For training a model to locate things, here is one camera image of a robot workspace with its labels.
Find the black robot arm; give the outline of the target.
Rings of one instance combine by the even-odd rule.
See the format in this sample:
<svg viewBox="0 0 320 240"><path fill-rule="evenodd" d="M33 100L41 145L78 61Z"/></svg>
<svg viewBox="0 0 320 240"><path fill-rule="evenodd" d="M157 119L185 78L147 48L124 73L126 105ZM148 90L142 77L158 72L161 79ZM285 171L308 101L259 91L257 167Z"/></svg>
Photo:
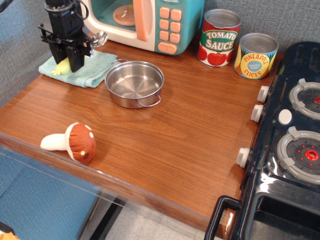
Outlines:
<svg viewBox="0 0 320 240"><path fill-rule="evenodd" d="M91 54L91 38L84 33L84 20L89 16L81 0L46 0L44 8L50 23L41 23L41 40L49 44L57 64L68 59L73 73L85 64Z"/></svg>

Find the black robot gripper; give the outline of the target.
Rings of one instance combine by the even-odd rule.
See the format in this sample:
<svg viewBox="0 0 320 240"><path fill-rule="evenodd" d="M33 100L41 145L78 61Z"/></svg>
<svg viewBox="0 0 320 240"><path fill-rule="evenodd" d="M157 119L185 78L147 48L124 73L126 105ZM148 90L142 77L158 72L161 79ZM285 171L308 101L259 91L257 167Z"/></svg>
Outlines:
<svg viewBox="0 0 320 240"><path fill-rule="evenodd" d="M41 23L41 40L49 44L50 51L56 62L68 57L71 71L77 72L85 64L85 56L76 47L62 42L49 42L47 37L53 34L57 37L68 38L75 34L84 33L84 20L89 16L89 10L84 4L45 4L50 23Z"/></svg>

